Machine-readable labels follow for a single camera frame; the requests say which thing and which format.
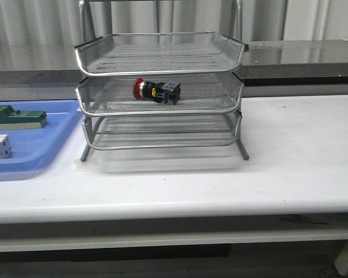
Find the white table leg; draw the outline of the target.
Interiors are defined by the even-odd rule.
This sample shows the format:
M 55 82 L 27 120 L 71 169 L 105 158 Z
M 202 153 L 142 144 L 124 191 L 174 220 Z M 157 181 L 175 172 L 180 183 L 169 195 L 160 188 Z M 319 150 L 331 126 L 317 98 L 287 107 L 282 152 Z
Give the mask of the white table leg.
M 346 276 L 348 274 L 348 241 L 334 260 L 334 266 L 341 276 Z

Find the grey metal rack frame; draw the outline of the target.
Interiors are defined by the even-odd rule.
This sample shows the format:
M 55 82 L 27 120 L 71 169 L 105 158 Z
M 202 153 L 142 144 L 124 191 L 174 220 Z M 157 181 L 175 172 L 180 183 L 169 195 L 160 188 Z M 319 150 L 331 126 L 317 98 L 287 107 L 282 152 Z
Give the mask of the grey metal rack frame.
M 78 1 L 78 7 L 79 7 L 79 16 L 80 16 L 80 25 L 81 25 L 81 40 L 83 43 L 86 43 L 86 29 L 87 25 L 90 30 L 90 35 L 92 37 L 92 40 L 90 42 L 96 41 L 97 39 L 100 39 L 101 37 L 96 37 L 95 35 L 95 28 L 93 25 L 93 17 L 92 12 L 90 8 L 90 2 L 125 2 L 125 1 Z M 155 1 L 155 7 L 156 11 L 159 11 L 159 3 L 160 1 Z M 230 27 L 229 27 L 229 34 L 233 35 L 234 31 L 234 23 L 235 23 L 235 16 L 237 16 L 236 20 L 236 38 L 239 40 L 242 40 L 242 1 L 231 1 L 231 8 L 230 8 Z M 79 82 L 80 85 L 86 85 L 88 82 L 90 82 L 92 79 L 90 77 L 87 77 L 85 74 L 83 74 L 84 78 Z M 236 127 L 235 130 L 235 143 L 237 144 L 238 150 L 244 160 L 249 160 L 249 154 L 247 153 L 247 150 L 241 140 L 241 119 L 239 118 L 238 122 L 239 127 Z M 91 148 L 88 145 L 88 143 L 85 145 L 84 151 L 81 155 L 81 162 L 85 162 L 88 158 L 89 152 Z

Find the grey stone back counter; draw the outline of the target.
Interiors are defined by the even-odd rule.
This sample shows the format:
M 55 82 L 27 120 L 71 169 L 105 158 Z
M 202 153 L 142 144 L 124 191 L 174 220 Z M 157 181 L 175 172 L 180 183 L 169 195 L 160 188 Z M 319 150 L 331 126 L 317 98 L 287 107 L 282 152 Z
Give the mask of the grey stone back counter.
M 244 97 L 348 94 L 348 41 L 250 42 Z M 0 46 L 0 101 L 75 97 L 82 74 L 69 44 Z

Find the green terminal block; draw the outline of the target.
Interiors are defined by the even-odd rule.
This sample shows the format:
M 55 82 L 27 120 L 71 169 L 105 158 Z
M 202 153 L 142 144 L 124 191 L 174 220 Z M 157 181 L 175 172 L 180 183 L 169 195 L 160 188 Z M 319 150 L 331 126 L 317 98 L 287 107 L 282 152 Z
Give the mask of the green terminal block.
M 45 111 L 14 109 L 11 105 L 0 105 L 0 130 L 38 129 L 47 121 Z

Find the red emergency stop button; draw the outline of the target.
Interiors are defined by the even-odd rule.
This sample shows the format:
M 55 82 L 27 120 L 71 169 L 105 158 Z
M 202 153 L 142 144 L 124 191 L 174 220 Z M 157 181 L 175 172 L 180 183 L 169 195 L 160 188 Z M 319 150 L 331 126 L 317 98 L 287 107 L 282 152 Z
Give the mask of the red emergency stop button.
M 135 99 L 152 99 L 156 103 L 175 105 L 180 100 L 180 83 L 177 82 L 149 82 L 142 77 L 133 83 L 133 95 Z

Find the blue plastic tray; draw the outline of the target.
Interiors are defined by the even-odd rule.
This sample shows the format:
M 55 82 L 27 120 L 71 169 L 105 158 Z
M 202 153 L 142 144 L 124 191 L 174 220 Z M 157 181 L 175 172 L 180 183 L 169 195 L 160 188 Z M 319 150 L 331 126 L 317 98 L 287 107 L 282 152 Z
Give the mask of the blue plastic tray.
M 2 101 L 0 105 L 47 114 L 43 128 L 0 130 L 8 135 L 12 147 L 11 156 L 0 159 L 0 181 L 24 180 L 43 172 L 81 118 L 76 100 Z

